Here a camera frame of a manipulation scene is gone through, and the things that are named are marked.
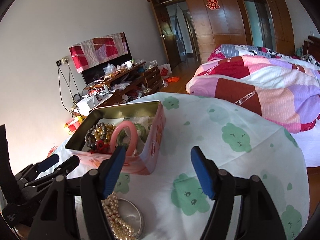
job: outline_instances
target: wooden headboard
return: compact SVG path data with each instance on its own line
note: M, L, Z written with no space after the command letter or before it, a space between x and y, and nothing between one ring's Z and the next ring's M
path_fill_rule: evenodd
M320 61L320 39L314 36L308 36L308 39L311 41L304 41L302 54L310 54Z

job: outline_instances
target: screw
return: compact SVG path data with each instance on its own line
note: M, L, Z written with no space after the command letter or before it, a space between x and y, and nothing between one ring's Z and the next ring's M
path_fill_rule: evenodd
M219 170L218 173L221 176L226 176L228 174L228 172L226 170Z
M257 176L257 175L253 175L251 177L251 179L254 181L254 182L259 182L260 181L260 178Z
M97 174L98 174L98 170L96 170L96 169L93 169L93 170L89 171L89 175L90 176L95 176Z
M61 182L63 180L64 180L64 176L63 175L59 175L59 176L56 177L56 181L57 182Z

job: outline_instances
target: pink patchwork cloth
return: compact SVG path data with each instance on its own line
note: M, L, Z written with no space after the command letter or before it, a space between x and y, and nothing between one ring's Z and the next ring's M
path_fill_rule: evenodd
M319 79L317 70L244 55L202 64L186 90L229 101L298 133L312 129L319 117Z
M128 54L124 33L83 41L69 47L78 73Z

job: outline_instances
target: pink tin box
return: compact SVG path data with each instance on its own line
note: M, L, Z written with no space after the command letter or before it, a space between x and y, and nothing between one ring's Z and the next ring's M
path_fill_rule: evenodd
M162 133L165 125L164 110L160 101L129 103L94 109L72 135L66 144L65 149L69 153L77 155L82 164L98 168L101 162L105 159L109 159L111 155L91 154L90 152L83 151L85 144L84 136L87 131L94 124L97 124L99 120L104 118L119 119L145 116L153 117L153 121L143 151L136 157L127 156L122 172L149 175L156 167Z

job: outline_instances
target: pearl necklace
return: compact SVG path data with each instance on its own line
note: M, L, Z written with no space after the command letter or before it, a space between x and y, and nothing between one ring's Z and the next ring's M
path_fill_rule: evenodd
M101 200L101 203L115 238L118 240L136 240L133 228L118 213L119 201L116 192L112 192L106 200Z

